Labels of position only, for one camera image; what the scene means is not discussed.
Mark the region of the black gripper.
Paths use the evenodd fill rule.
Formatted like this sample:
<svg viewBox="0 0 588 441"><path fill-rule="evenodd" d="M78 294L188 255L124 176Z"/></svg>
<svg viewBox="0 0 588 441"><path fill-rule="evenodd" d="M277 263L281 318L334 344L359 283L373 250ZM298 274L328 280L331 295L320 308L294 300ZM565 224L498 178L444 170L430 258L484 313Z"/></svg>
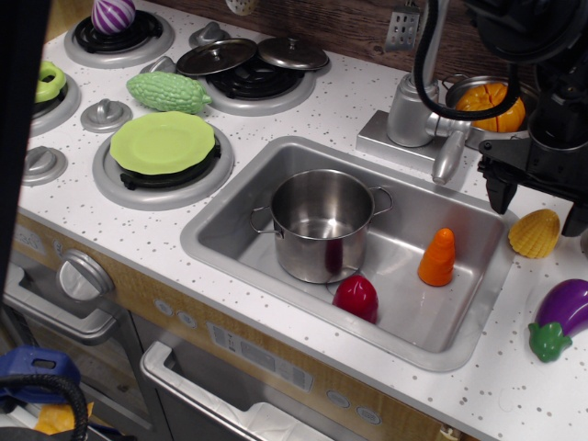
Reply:
<svg viewBox="0 0 588 441"><path fill-rule="evenodd" d="M532 138L488 140L478 147L478 170L486 179L491 207L504 214L519 186L574 202L561 230L564 237L587 229L587 145L553 147Z"/></svg>

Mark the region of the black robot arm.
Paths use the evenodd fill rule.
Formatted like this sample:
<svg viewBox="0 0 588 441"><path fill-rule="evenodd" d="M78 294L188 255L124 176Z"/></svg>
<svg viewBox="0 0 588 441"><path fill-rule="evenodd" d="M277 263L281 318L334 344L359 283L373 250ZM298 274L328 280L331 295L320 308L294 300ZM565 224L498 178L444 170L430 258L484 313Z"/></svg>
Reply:
<svg viewBox="0 0 588 441"><path fill-rule="evenodd" d="M572 204L561 233L587 229L587 4L469 1L488 51L535 69L538 100L522 140L483 141L478 169L492 208L505 213L524 186Z"/></svg>

